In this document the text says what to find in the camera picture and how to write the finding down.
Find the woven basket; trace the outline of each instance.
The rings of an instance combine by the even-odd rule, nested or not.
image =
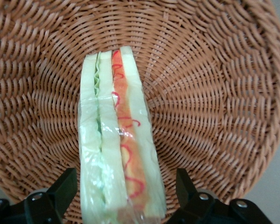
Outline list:
[[[122,45],[151,112],[167,218],[176,168],[225,202],[243,196],[280,141],[269,0],[0,0],[0,187],[18,202],[68,167],[79,173],[83,59]],[[81,223],[79,193],[65,217]]]

